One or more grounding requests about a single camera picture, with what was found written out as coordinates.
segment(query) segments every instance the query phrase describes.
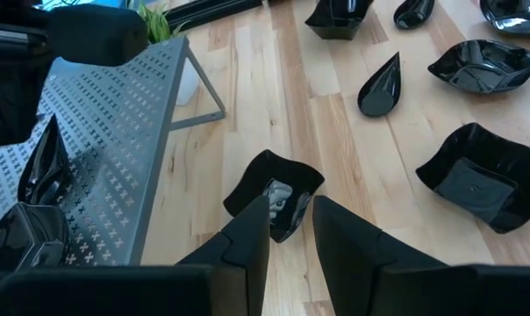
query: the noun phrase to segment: black teardrop dish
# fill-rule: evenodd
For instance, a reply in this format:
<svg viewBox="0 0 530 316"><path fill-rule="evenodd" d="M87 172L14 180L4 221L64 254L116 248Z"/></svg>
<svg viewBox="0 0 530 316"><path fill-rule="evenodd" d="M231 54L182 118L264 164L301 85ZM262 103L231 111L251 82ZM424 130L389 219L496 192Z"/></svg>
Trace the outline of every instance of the black teardrop dish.
<svg viewBox="0 0 530 316"><path fill-rule="evenodd" d="M319 0L305 24L323 40L352 40L373 0Z"/></svg>
<svg viewBox="0 0 530 316"><path fill-rule="evenodd" d="M477 123L451 133L416 173L429 189L496 233L508 233L530 220L530 147Z"/></svg>
<svg viewBox="0 0 530 316"><path fill-rule="evenodd" d="M249 163L224 207L235 217L255 198L268 197L271 238L283 242L300 226L312 195L323 182L316 169L264 150Z"/></svg>
<svg viewBox="0 0 530 316"><path fill-rule="evenodd" d="M425 23L433 13L434 0L405 0L394 13L394 23L400 30L412 30Z"/></svg>
<svg viewBox="0 0 530 316"><path fill-rule="evenodd" d="M530 77L530 51L487 39L467 40L448 49L428 70L468 92L506 92Z"/></svg>
<svg viewBox="0 0 530 316"><path fill-rule="evenodd" d="M530 35L530 1L480 0L483 16L501 32Z"/></svg>
<svg viewBox="0 0 530 316"><path fill-rule="evenodd" d="M18 200L30 205L51 205L70 175L68 153L53 115L19 178Z"/></svg>
<svg viewBox="0 0 530 316"><path fill-rule="evenodd" d="M400 72L399 53L396 53L362 86L357 99L362 114L381 117L398 104L402 89Z"/></svg>

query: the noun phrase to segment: glossy black tray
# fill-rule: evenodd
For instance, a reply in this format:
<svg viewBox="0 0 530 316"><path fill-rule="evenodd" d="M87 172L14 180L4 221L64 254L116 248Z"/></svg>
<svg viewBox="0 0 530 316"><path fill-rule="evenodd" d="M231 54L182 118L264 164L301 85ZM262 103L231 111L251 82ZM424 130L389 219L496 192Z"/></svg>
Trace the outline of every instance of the glossy black tray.
<svg viewBox="0 0 530 316"><path fill-rule="evenodd" d="M433 13L434 0L405 0L394 13L394 24L400 30L422 26Z"/></svg>
<svg viewBox="0 0 530 316"><path fill-rule="evenodd" d="M53 115L19 178L18 200L31 205L50 205L70 176L68 153Z"/></svg>
<svg viewBox="0 0 530 316"><path fill-rule="evenodd" d="M448 49L428 70L461 90L506 92L530 77L530 51L487 39L467 40Z"/></svg>
<svg viewBox="0 0 530 316"><path fill-rule="evenodd" d="M460 127L417 170L419 179L497 233L530 220L530 147L477 123Z"/></svg>
<svg viewBox="0 0 530 316"><path fill-rule="evenodd" d="M480 0L479 6L499 31L530 35L530 0Z"/></svg>
<svg viewBox="0 0 530 316"><path fill-rule="evenodd" d="M11 273L62 264L68 223L55 206L17 203L0 219L0 280Z"/></svg>
<svg viewBox="0 0 530 316"><path fill-rule="evenodd" d="M320 0L305 24L324 40L352 40L372 0Z"/></svg>
<svg viewBox="0 0 530 316"><path fill-rule="evenodd" d="M249 163L224 207L235 217L255 198L269 197L271 238L283 242L300 226L306 206L323 182L316 169L264 150Z"/></svg>

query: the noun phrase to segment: black dish on shelf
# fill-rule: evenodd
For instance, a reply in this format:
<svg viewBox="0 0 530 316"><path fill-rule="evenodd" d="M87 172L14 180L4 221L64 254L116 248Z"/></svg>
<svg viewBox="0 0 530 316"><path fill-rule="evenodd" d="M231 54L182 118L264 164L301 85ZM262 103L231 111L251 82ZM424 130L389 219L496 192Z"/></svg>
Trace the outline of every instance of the black dish on shelf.
<svg viewBox="0 0 530 316"><path fill-rule="evenodd" d="M417 170L438 195L508 233L530 220L530 147L477 123L460 127Z"/></svg>
<svg viewBox="0 0 530 316"><path fill-rule="evenodd" d="M480 0L483 16L501 32L530 35L530 1Z"/></svg>
<svg viewBox="0 0 530 316"><path fill-rule="evenodd" d="M371 118L386 115L398 104L401 90L399 53L396 53L362 86L357 98L359 110Z"/></svg>
<svg viewBox="0 0 530 316"><path fill-rule="evenodd" d="M319 0L305 23L324 40L352 40L370 4L372 0Z"/></svg>
<svg viewBox="0 0 530 316"><path fill-rule="evenodd" d="M18 200L31 205L50 205L70 175L68 153L53 115L19 178Z"/></svg>
<svg viewBox="0 0 530 316"><path fill-rule="evenodd" d="M394 13L394 24L400 30L412 30L425 23L433 13L434 0L405 0Z"/></svg>
<svg viewBox="0 0 530 316"><path fill-rule="evenodd" d="M323 182L316 169L264 150L249 163L224 207L235 217L257 197L268 197L271 238L283 242L300 226L306 206Z"/></svg>
<svg viewBox="0 0 530 316"><path fill-rule="evenodd" d="M68 223L56 206L17 203L0 219L0 281L20 269L62 264Z"/></svg>
<svg viewBox="0 0 530 316"><path fill-rule="evenodd" d="M469 92L506 92L530 77L530 51L487 39L467 40L448 49L428 70Z"/></svg>

